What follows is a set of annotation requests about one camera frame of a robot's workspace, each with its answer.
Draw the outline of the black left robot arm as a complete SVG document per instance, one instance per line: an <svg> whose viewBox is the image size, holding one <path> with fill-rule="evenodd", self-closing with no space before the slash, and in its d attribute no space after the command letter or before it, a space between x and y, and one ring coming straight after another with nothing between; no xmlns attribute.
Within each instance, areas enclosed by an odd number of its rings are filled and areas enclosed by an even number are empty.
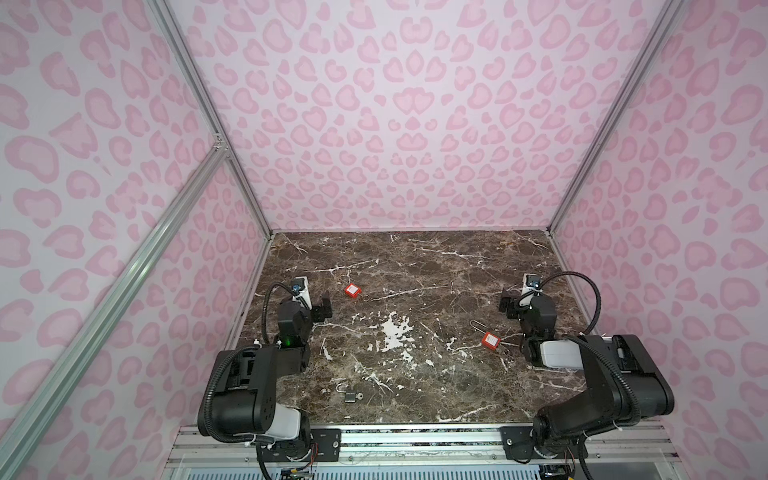
<svg viewBox="0 0 768 480"><path fill-rule="evenodd" d="M284 300L274 343L219 352L198 412L200 434L220 443L249 442L288 460L313 454L308 414L278 402L277 381L306 371L312 329L332 316L327 296L310 308Z"/></svg>

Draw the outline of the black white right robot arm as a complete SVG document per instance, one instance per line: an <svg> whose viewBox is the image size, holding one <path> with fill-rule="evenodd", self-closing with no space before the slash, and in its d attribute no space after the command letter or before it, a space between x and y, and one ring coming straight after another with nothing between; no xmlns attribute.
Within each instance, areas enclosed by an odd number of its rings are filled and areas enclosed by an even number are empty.
<svg viewBox="0 0 768 480"><path fill-rule="evenodd" d="M519 295L504 290L499 311L519 322L520 350L531 365L580 371L585 380L575 396L541 407L528 433L501 429L507 459L521 464L564 454L583 459L591 437L674 409L672 389L639 337L558 336L554 300L535 290Z"/></svg>

